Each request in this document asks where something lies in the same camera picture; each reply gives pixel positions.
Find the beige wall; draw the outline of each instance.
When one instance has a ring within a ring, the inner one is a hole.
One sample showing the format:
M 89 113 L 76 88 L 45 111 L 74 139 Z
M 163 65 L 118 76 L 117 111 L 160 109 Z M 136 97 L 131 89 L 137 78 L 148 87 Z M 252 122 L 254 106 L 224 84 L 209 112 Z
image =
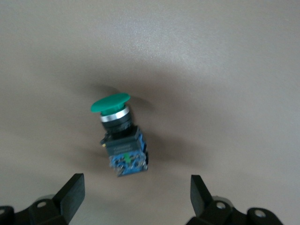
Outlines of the beige wall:
M 83 172 L 79 224 L 176 224 L 191 174 L 287 224 L 300 208 L 300 2 L 0 2 L 0 205 Z M 91 104 L 122 91 L 150 166 L 116 178 Z

